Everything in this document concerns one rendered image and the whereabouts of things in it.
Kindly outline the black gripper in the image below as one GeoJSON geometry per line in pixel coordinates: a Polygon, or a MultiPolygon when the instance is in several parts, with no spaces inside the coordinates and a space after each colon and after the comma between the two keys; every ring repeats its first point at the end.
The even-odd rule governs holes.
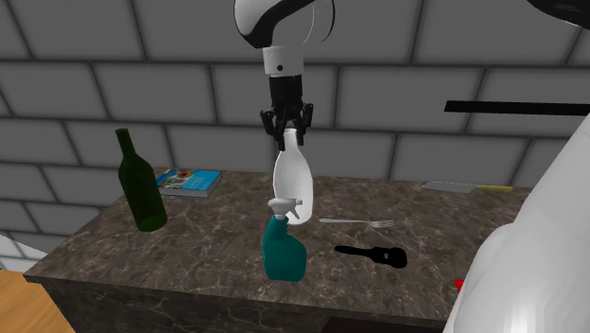
{"type": "Polygon", "coordinates": [[[274,139],[278,150],[284,151],[286,123],[294,121],[297,144],[303,146],[306,130],[311,127],[314,105],[303,103],[302,76],[270,77],[269,91],[271,109],[260,112],[265,132],[274,139]]]}

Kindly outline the white bottle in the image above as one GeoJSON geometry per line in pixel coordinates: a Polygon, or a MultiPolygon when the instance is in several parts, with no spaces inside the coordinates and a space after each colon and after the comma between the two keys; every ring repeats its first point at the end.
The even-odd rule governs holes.
{"type": "Polygon", "coordinates": [[[289,223],[299,225],[311,219],[313,209],[313,177],[300,151],[296,129],[284,130],[285,149],[281,150],[273,170],[273,190],[277,198],[301,200],[295,210],[298,217],[287,213],[289,223]]]}

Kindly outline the blue book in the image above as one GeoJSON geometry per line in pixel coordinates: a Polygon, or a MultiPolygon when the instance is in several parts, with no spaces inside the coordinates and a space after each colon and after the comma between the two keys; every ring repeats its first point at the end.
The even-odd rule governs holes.
{"type": "Polygon", "coordinates": [[[209,198],[222,180],[216,170],[171,168],[156,178],[159,191],[165,196],[209,198]]]}

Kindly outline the silver fork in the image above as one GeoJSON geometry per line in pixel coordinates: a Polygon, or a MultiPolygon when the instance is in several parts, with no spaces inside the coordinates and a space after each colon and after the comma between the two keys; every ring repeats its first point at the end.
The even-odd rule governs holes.
{"type": "Polygon", "coordinates": [[[387,228],[395,224],[392,220],[361,220],[361,219],[319,219],[321,223],[362,223],[372,228],[387,228]]]}

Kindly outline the teal spray bottle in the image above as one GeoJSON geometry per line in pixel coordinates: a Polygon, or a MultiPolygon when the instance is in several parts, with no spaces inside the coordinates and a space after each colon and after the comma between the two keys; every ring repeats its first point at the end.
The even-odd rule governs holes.
{"type": "Polygon", "coordinates": [[[287,231],[287,214],[291,213],[297,218],[296,207],[302,203],[302,200],[291,198],[274,198],[268,202],[273,215],[263,236],[262,257],[265,275],[269,280],[300,282],[304,278],[306,248],[287,231]]]}

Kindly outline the dark green wine bottle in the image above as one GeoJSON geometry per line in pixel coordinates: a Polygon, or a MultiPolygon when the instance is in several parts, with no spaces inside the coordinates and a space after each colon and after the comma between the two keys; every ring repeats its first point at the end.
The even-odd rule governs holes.
{"type": "Polygon", "coordinates": [[[122,151],[118,180],[141,232],[154,232],[167,223],[165,206],[151,165],[135,151],[128,129],[115,131],[122,151]]]}

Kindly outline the black flashlight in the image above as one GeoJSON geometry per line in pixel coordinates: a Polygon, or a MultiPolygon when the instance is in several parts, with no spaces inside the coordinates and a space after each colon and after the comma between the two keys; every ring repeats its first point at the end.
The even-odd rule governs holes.
{"type": "Polygon", "coordinates": [[[374,263],[392,266],[395,269],[403,269],[408,264],[406,252],[399,247],[372,247],[371,249],[361,249],[338,245],[334,250],[342,254],[365,256],[370,258],[374,263]]]}

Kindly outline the yellow-handled knife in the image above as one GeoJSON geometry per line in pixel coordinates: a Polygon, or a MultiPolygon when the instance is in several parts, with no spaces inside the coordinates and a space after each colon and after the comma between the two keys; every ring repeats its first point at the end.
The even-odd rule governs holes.
{"type": "Polygon", "coordinates": [[[508,185],[489,185],[489,184],[460,184],[460,183],[446,183],[446,182],[428,182],[423,185],[425,189],[453,192],[453,193],[471,193],[475,189],[511,192],[512,186],[508,185]]]}

